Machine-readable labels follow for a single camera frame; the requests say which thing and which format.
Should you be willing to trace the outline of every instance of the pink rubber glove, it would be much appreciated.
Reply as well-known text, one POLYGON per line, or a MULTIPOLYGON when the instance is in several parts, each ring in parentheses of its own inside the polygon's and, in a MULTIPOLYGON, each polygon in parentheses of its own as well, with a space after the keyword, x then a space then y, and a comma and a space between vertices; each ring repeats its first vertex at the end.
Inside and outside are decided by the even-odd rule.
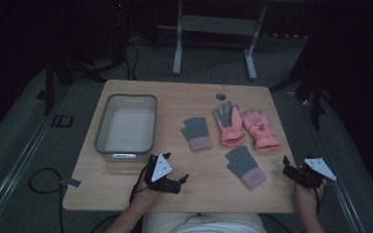
POLYGON ((242 130, 242 119, 237 105, 231 101, 220 104, 214 109, 214 115, 220 128, 220 143, 234 147, 245 141, 245 132, 242 130))
POLYGON ((241 119, 255 139, 256 150, 274 150, 280 146, 280 142, 268 126, 268 118, 264 111, 248 110, 241 115, 241 119))

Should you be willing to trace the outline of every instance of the white plastic tray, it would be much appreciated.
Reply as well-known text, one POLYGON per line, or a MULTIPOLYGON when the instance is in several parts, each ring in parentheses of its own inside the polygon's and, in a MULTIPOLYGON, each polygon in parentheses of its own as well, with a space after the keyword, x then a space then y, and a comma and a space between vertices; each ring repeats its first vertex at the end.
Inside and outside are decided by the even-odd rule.
POLYGON ((153 148, 157 100, 149 94, 114 94, 106 102, 95 149, 109 162, 145 161, 153 148))

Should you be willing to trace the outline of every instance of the small round object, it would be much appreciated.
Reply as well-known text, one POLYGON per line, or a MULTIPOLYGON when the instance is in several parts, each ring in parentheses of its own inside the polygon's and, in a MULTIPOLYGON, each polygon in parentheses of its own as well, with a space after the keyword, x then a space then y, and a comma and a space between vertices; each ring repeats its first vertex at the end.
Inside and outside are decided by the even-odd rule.
POLYGON ((226 95, 225 94, 222 94, 222 93, 218 93, 215 95, 215 97, 218 99, 218 100, 225 100, 226 99, 226 95))

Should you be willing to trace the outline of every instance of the human arm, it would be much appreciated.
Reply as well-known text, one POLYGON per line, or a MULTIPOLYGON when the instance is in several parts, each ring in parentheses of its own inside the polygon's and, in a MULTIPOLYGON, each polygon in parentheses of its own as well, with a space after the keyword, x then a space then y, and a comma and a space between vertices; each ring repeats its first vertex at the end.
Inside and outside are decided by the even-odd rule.
MULTIPOLYGON (((317 188, 317 193, 320 197, 320 202, 324 195, 324 186, 326 180, 323 180, 323 184, 317 188)), ((320 220, 317 216, 317 195, 313 188, 307 188, 300 184, 295 184, 295 203, 296 208, 301 215, 302 224, 304 226, 305 233, 322 233, 324 232, 320 220)))
POLYGON ((144 176, 139 182, 136 191, 132 202, 108 227, 105 231, 106 233, 130 232, 138 220, 151 208, 161 193, 148 188, 144 182, 144 176))

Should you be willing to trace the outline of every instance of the glove cuff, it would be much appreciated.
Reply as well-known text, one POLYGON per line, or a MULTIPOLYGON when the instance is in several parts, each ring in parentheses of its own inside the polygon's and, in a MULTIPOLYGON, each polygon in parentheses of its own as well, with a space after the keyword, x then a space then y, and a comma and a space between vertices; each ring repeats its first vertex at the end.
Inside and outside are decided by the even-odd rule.
POLYGON ((213 147, 211 138, 209 136, 190 139, 188 143, 192 151, 211 149, 213 147))
POLYGON ((259 151, 275 150, 280 146, 280 142, 273 136, 255 137, 255 148, 259 151))
POLYGON ((245 132, 233 128, 221 128, 220 143, 224 146, 235 147, 245 141, 245 132))
POLYGON ((247 188, 253 189, 260 183, 264 182, 266 177, 261 169, 256 167, 246 172, 240 179, 247 186, 247 188))

